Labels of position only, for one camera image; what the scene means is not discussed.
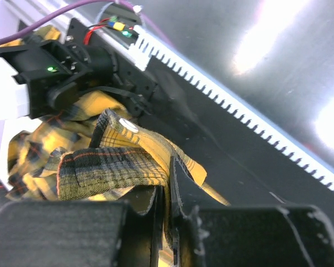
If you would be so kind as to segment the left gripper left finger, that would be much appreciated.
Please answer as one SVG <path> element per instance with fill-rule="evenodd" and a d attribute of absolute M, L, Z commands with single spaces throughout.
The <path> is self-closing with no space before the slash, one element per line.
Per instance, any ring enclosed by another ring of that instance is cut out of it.
<path fill-rule="evenodd" d="M 137 186 L 122 200 L 129 204 L 122 232 L 122 266 L 158 266 L 164 222 L 163 188 Z"/>

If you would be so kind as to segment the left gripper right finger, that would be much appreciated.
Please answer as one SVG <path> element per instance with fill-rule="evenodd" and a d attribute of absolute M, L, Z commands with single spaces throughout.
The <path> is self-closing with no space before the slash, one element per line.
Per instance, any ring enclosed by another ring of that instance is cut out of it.
<path fill-rule="evenodd" d="M 228 208 L 208 195 L 178 156 L 170 162 L 171 232 L 175 266 L 228 266 Z"/>

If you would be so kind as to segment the yellow plaid long sleeve shirt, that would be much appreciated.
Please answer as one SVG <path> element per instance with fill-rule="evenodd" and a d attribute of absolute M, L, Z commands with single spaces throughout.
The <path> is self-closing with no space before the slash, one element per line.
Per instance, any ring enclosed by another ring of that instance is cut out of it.
<path fill-rule="evenodd" d="M 204 168 L 179 147 L 135 125 L 113 97 L 86 91 L 68 111 L 43 117 L 33 132 L 10 141 L 7 198 L 112 201 L 137 186 L 162 186 L 169 193 L 172 156 L 207 194 L 227 204 L 205 183 Z"/>

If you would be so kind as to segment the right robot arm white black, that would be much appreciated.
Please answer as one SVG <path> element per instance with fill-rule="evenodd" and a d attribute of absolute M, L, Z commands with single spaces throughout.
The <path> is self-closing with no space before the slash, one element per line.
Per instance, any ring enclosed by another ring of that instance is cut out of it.
<path fill-rule="evenodd" d="M 111 82 L 114 63 L 107 49 L 72 42 L 0 47 L 0 120 L 68 108 L 88 89 Z"/>

